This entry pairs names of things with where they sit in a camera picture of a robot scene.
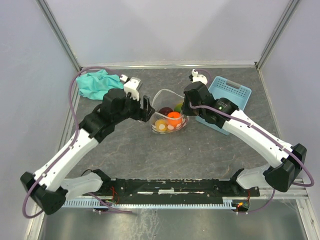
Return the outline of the light blue plastic basket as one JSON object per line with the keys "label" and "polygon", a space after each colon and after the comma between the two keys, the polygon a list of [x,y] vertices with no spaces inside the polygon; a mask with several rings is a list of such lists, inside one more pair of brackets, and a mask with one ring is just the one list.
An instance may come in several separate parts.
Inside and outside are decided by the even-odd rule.
{"label": "light blue plastic basket", "polygon": [[212,125],[214,129],[220,130],[223,133],[232,133],[242,140],[253,139],[253,133],[249,126],[253,126],[254,122],[246,116],[242,105],[238,104],[235,99],[235,93],[227,92],[226,95],[219,95],[216,92],[211,92],[211,89],[206,89],[202,82],[193,82],[188,85],[184,92],[198,92],[201,97],[201,104],[193,107],[193,109],[201,109],[202,114],[196,116],[196,119],[201,119],[203,123]]}

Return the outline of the clear dotted zip bag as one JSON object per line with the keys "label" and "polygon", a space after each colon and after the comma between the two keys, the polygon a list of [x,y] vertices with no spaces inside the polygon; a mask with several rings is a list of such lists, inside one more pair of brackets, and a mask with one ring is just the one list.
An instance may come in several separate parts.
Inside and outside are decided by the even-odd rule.
{"label": "clear dotted zip bag", "polygon": [[189,117],[182,112],[184,97],[169,89],[161,89],[152,100],[155,113],[149,123],[156,134],[169,134],[187,126]]}

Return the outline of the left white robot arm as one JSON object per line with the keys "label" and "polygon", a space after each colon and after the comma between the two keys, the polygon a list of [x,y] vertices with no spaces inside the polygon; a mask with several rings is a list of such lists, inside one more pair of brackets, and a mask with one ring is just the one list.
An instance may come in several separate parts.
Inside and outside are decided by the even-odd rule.
{"label": "left white robot arm", "polygon": [[148,96],[143,96],[142,100],[137,96],[136,90],[109,90],[102,103],[84,117],[71,139],[49,162],[34,173],[22,174],[20,181],[27,192],[22,213],[26,218],[30,218],[26,213],[29,198],[42,213],[52,215],[69,199],[91,192],[106,195],[110,191],[110,178],[100,170],[72,179],[66,176],[88,152],[114,132],[117,124],[127,119],[149,121],[155,109]]}

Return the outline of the dark purple avocado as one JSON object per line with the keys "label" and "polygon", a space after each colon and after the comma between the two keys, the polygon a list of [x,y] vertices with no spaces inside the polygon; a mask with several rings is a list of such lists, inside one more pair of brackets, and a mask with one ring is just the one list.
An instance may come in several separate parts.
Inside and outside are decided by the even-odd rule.
{"label": "dark purple avocado", "polygon": [[170,108],[170,107],[163,107],[158,111],[158,113],[160,113],[160,114],[162,114],[164,116],[167,116],[171,112],[173,112],[173,109]]}

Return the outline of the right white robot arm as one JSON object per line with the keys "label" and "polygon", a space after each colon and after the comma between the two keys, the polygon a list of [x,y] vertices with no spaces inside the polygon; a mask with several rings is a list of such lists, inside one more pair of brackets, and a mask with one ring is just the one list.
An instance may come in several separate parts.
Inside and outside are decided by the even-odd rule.
{"label": "right white robot arm", "polygon": [[182,112],[198,116],[209,124],[225,130],[258,152],[266,164],[243,169],[229,183],[231,193],[242,195],[247,189],[269,185],[279,192],[287,192],[303,169],[307,149],[302,144],[291,145],[272,135],[251,120],[227,98],[215,99],[200,81],[189,84],[183,91]]}

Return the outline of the orange tangerine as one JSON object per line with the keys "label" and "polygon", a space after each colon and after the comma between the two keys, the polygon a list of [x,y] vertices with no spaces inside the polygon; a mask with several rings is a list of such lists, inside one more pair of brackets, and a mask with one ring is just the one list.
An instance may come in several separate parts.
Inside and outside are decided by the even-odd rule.
{"label": "orange tangerine", "polygon": [[179,112],[173,111],[167,115],[167,124],[176,128],[177,126],[181,125],[182,123],[182,116]]}

